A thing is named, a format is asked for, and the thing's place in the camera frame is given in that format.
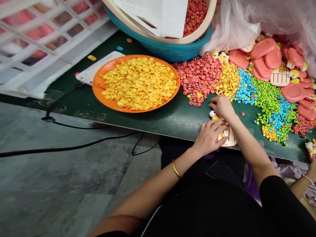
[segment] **woman's right hand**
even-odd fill
[[[218,95],[211,99],[211,104],[208,105],[216,114],[223,118],[228,124],[236,118],[236,113],[228,97]]]
[[[316,160],[315,155],[312,156],[312,163],[310,163],[309,169],[306,176],[310,178],[313,182],[316,182]]]

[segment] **yellow chip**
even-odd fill
[[[177,89],[171,68],[155,62],[154,58],[121,61],[114,70],[100,77],[107,87],[101,94],[130,110],[156,108]]]

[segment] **plastic crate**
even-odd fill
[[[200,49],[211,38],[213,33],[212,24],[209,25],[206,32],[203,34],[203,38],[189,44],[170,44],[159,42],[150,38],[146,38],[122,23],[104,4],[104,9],[111,21],[124,33],[138,40],[148,51],[154,56],[172,63],[178,63],[191,60],[199,55]]]
[[[0,93],[43,99],[117,30],[101,0],[0,0]]]

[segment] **gray floor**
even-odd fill
[[[82,145],[132,130],[79,130],[41,120],[44,112],[0,103],[0,152]],[[87,120],[53,114],[61,123]],[[0,158],[0,236],[84,237],[104,215],[160,169],[157,145],[131,150],[140,134],[87,148]],[[159,136],[146,134],[137,149]]]

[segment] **clear plastic bag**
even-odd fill
[[[308,64],[308,74],[316,77],[315,11],[315,0],[222,0],[220,13],[212,21],[215,32],[200,55],[213,50],[243,48],[261,29],[287,35],[293,44],[299,45]]]
[[[272,34],[288,35],[303,49],[308,74],[316,77],[316,4],[315,0],[240,0],[250,22]]]
[[[261,32],[259,23],[252,24],[248,21],[241,0],[222,0],[212,24],[215,31],[211,40],[202,47],[201,56],[204,56],[205,52],[245,48]]]

